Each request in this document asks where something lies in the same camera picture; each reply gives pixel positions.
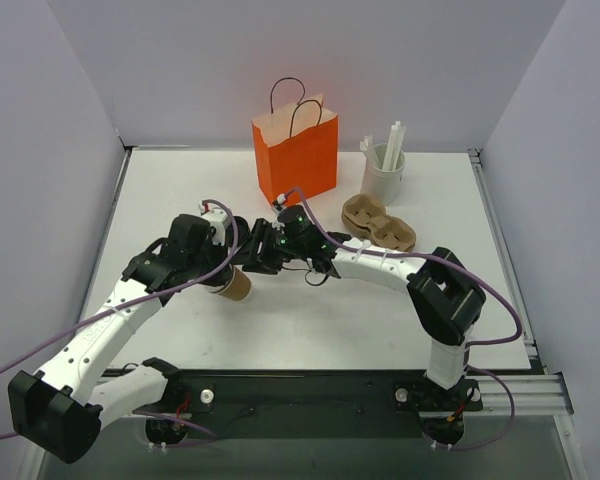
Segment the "purple cable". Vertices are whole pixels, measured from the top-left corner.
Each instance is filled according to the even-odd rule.
[[[352,253],[359,253],[358,249],[343,245],[342,243],[338,242],[336,239],[332,238],[327,233],[327,231],[322,227],[322,225],[320,225],[320,222],[318,221],[315,214],[313,213],[313,210],[311,210],[311,207],[309,206],[309,202],[307,202],[307,197],[305,196],[304,192],[302,191],[302,189],[300,187],[292,188],[287,194],[285,194],[285,197],[289,197],[289,195],[291,195],[293,192],[296,192],[300,196],[300,201],[304,205],[304,208],[307,211],[307,214],[309,215],[309,217],[313,221],[314,225],[318,228],[320,233],[324,236],[324,238],[327,241],[329,241],[330,243],[332,243],[333,245],[335,245],[338,248],[342,248],[342,249],[347,250]],[[513,317],[513,320],[516,324],[516,333],[514,333],[513,335],[511,335],[509,337],[497,338],[494,340],[475,340],[472,342],[467,342],[467,344],[466,344],[467,348],[475,346],[475,345],[500,345],[503,343],[509,343],[509,342],[513,342],[513,341],[517,340],[522,335],[522,321],[520,320],[520,317],[518,316],[518,312],[516,312],[516,310],[513,308],[513,306],[507,301],[506,298],[504,298],[500,293],[498,293],[498,291],[495,288],[493,288],[491,285],[489,285],[487,282],[482,280],[477,275],[469,272],[467,269],[465,269],[459,265],[456,265],[453,262],[445,260],[444,258],[436,257],[435,255],[430,255],[430,254],[426,254],[426,253],[389,253],[389,254],[385,255],[383,252],[376,252],[373,250],[362,250],[360,253],[363,253],[365,255],[373,255],[376,257],[385,257],[386,256],[387,258],[421,258],[424,260],[430,260],[432,262],[437,262],[441,265],[444,265],[445,267],[451,268],[457,272],[462,273],[463,275],[465,275],[466,277],[470,278],[471,280],[476,282],[478,285],[480,285],[487,292],[489,292],[496,300],[498,300],[502,304],[502,306],[504,306],[504,308],[507,309],[507,311]],[[493,378],[500,385],[502,385],[502,388],[504,388],[505,392],[507,392],[507,396],[509,397],[509,402],[511,403],[511,414],[509,416],[509,422],[507,423],[507,426],[498,435],[496,435],[488,440],[484,440],[482,442],[475,443],[473,445],[452,447],[451,450],[456,451],[456,452],[475,450],[477,448],[485,447],[487,445],[492,444],[493,442],[500,440],[502,437],[504,437],[507,433],[509,433],[511,431],[511,428],[513,427],[513,423],[514,423],[515,416],[516,416],[516,407],[515,407],[515,403],[513,400],[513,395],[511,394],[511,390],[509,390],[509,387],[507,387],[507,385],[500,378],[498,378],[493,373],[491,373],[487,370],[483,370],[481,368],[472,367],[471,365],[467,365],[467,368],[468,368],[468,370],[472,370],[476,373],[479,373],[482,375],[487,375],[487,376]],[[447,448],[446,445],[442,445],[438,442],[435,442],[435,443],[437,446],[443,447],[445,449]]]
[[[159,418],[160,420],[168,420],[169,422],[179,423],[180,425],[184,425],[185,427],[192,428],[194,430],[197,430],[198,432],[204,433],[205,435],[209,435],[211,437],[211,438],[206,438],[206,439],[190,440],[188,442],[181,442],[181,443],[176,443],[176,444],[172,444],[172,445],[167,445],[166,446],[167,448],[196,447],[199,445],[207,445],[209,443],[213,443],[216,440],[218,440],[218,435],[216,435],[211,430],[209,430],[201,425],[197,425],[193,422],[184,420],[182,418],[176,418],[176,417],[172,417],[170,415],[164,415],[162,413],[145,412],[143,410],[134,410],[133,413],[135,413],[136,415],[144,415],[145,417],[154,417],[154,418]]]
[[[322,227],[322,225],[320,225],[320,222],[318,222],[318,219],[316,218],[315,214],[313,213],[313,210],[311,210],[311,207],[309,207],[309,203],[307,202],[307,197],[304,195],[304,192],[302,191],[302,189],[300,187],[292,188],[288,193],[285,194],[285,197],[288,197],[293,192],[296,192],[300,196],[300,200],[302,201],[302,204],[304,205],[304,208],[307,211],[307,214],[309,215],[309,217],[311,218],[311,220],[313,221],[315,226],[318,227],[318,230],[320,231],[320,233],[324,236],[324,238],[327,241],[329,241],[330,243],[332,243],[333,245],[335,245],[338,248],[347,250],[348,252],[359,253],[358,249],[353,248],[353,247],[348,247],[347,245],[343,245],[342,243],[338,242],[336,239],[332,238],[327,233],[327,231]],[[520,320],[520,317],[518,316],[518,312],[516,312],[515,308],[513,308],[513,306],[507,301],[507,299],[504,298],[500,293],[498,293],[498,291],[495,288],[493,288],[491,285],[489,285],[487,282],[482,280],[477,275],[475,275],[475,274],[471,273],[470,271],[468,271],[467,269],[461,267],[460,265],[456,265],[455,263],[450,262],[449,260],[445,260],[444,258],[436,257],[435,255],[431,255],[431,254],[427,254],[427,253],[413,253],[413,252],[402,253],[401,252],[401,253],[388,253],[385,255],[385,253],[383,253],[383,252],[376,252],[373,250],[362,250],[360,253],[363,253],[365,255],[373,255],[375,257],[421,258],[423,260],[430,260],[432,262],[439,263],[441,265],[444,265],[445,267],[451,268],[452,270],[462,273],[463,275],[465,275],[466,277],[470,278],[471,280],[476,282],[478,285],[480,285],[480,287],[485,289],[487,292],[489,292],[496,300],[498,300],[498,302],[500,302],[502,304],[502,306],[504,308],[507,309],[507,311],[513,317],[513,321],[516,324],[516,333],[514,333],[513,335],[511,335],[509,337],[497,338],[494,340],[474,340],[472,342],[467,342],[467,345],[466,345],[467,348],[473,347],[476,345],[500,345],[503,343],[514,342],[515,340],[517,340],[518,338],[520,338],[522,336],[522,320]]]
[[[64,332],[61,332],[61,333],[51,337],[49,340],[41,343],[40,345],[38,345],[36,348],[31,350],[30,352],[25,353],[24,355],[21,355],[18,358],[16,358],[15,360],[12,360],[11,362],[7,363],[6,365],[3,365],[2,367],[0,367],[0,375],[5,373],[6,371],[12,369],[16,365],[19,365],[20,363],[24,362],[28,358],[33,357],[36,353],[41,352],[45,348],[53,345],[58,340],[61,340],[68,335],[71,335],[76,330],[79,330],[80,328],[86,327],[88,325],[96,323],[97,321],[102,320],[105,317],[108,317],[109,315],[115,313],[116,310],[123,310],[125,308],[133,307],[134,305],[138,305],[139,303],[153,300],[154,298],[158,298],[163,295],[171,295],[174,293],[179,293],[182,290],[184,290],[185,288],[192,287],[193,285],[197,285],[198,283],[202,283],[205,280],[208,280],[209,278],[213,277],[216,273],[220,272],[223,268],[225,268],[229,264],[229,262],[231,261],[233,256],[236,254],[236,252],[238,251],[238,235],[237,235],[238,224],[236,223],[236,219],[234,218],[233,214],[231,213],[231,209],[227,208],[226,205],[224,205],[223,203],[221,203],[217,200],[207,199],[207,200],[202,201],[203,205],[207,205],[209,203],[211,203],[213,205],[217,205],[218,207],[222,208],[225,212],[227,212],[227,215],[229,216],[229,219],[231,220],[231,226],[233,227],[233,232],[234,232],[231,250],[229,250],[229,254],[227,255],[227,258],[224,259],[224,261],[220,265],[218,265],[216,268],[211,270],[209,273],[202,275],[201,277],[194,278],[193,280],[190,280],[187,283],[183,283],[182,285],[177,285],[175,287],[168,288],[168,289],[162,290],[160,292],[154,292],[149,295],[145,295],[144,297],[138,297],[133,300],[129,300],[128,302],[124,302],[124,303],[121,303],[120,305],[117,305],[115,307],[115,310],[114,309],[105,310],[104,312],[100,312],[92,317],[87,318],[86,320],[78,322],[73,327],[69,328],[68,330],[65,330]],[[0,434],[0,440],[3,440],[4,438],[11,438],[11,436],[17,436],[17,434],[16,433]]]

